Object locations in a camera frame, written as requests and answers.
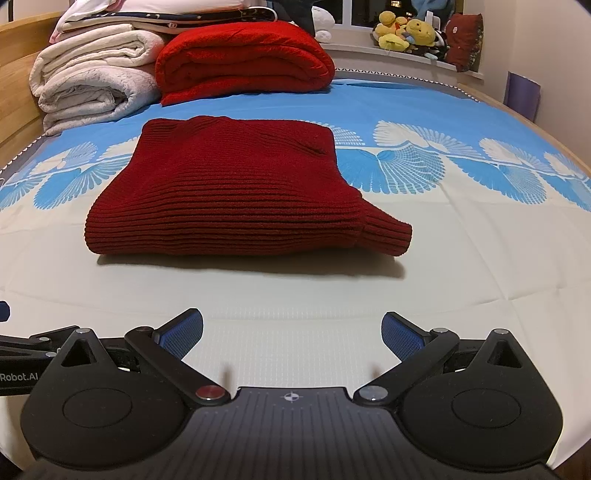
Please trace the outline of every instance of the red blanket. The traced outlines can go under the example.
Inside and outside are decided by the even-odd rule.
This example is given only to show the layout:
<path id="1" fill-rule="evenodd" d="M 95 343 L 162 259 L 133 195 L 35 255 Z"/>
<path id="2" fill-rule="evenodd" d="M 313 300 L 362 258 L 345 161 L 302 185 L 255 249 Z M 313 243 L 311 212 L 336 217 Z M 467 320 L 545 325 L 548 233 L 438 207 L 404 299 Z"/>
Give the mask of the red blanket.
<path id="1" fill-rule="evenodd" d="M 241 92 L 311 92 L 334 76 L 320 44 L 281 21 L 194 28 L 164 47 L 156 62 L 163 105 Z"/>

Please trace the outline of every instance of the silver button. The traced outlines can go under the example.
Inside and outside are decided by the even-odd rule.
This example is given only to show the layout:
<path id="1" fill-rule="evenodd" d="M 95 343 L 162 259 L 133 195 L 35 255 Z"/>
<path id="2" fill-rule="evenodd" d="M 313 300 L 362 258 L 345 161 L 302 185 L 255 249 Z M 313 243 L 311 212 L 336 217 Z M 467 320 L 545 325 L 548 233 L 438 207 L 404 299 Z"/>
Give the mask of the silver button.
<path id="1" fill-rule="evenodd" d="M 388 390 L 379 385 L 368 385 L 359 390 L 361 398 L 369 401 L 381 401 L 388 396 Z"/>

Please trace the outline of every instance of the red pillow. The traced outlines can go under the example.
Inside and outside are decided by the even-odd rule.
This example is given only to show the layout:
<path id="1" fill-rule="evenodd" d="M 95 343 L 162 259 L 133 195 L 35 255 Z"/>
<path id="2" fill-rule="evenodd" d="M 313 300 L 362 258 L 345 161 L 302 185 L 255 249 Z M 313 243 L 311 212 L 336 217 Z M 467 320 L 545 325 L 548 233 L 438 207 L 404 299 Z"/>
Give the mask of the red pillow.
<path id="1" fill-rule="evenodd" d="M 467 72 L 474 65 L 476 55 L 482 48 L 482 14 L 454 14 L 446 26 L 445 33 L 450 46 L 445 61 L 455 65 L 458 72 Z"/>

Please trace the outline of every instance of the mattress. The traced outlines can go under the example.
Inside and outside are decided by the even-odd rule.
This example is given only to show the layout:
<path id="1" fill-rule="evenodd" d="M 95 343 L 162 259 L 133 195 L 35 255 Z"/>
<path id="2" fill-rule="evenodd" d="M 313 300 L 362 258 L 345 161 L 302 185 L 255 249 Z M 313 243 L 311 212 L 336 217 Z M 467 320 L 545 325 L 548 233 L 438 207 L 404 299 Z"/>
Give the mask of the mattress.
<path id="1" fill-rule="evenodd" d="M 359 249 L 272 258 L 91 253 L 86 214 L 129 162 L 143 124 L 195 115 L 329 127 L 343 177 L 412 224 L 409 251 L 397 259 Z M 203 339 L 184 361 L 230 392 L 338 385 L 353 393 L 399 361 L 381 339 L 387 311 L 463 338 L 503 327 L 563 411 L 550 459 L 558 465 L 591 436 L 590 189 L 577 165 L 516 119 L 417 85 L 339 80 L 317 93 L 153 105 L 45 142 L 2 186 L 0 299 L 12 316 L 0 332 L 80 325 L 122 336 L 196 307 Z M 0 401 L 0 449 L 27 466 L 23 402 Z"/>

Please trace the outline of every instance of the ribbed knit texture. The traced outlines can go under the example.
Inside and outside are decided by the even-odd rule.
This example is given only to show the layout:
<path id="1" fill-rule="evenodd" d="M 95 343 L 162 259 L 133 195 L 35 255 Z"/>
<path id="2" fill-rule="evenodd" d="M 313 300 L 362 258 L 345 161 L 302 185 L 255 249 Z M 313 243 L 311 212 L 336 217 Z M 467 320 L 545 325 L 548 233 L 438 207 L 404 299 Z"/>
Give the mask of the ribbed knit texture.
<path id="1" fill-rule="evenodd" d="M 176 36 L 156 61 L 162 104 L 242 92 L 311 92 L 335 64 L 320 44 L 288 22 L 230 23 Z"/>
<path id="2" fill-rule="evenodd" d="M 291 120 L 150 120 L 86 219 L 98 254 L 278 255 L 324 247 L 403 254 L 410 225 L 363 200 L 333 135 Z"/>

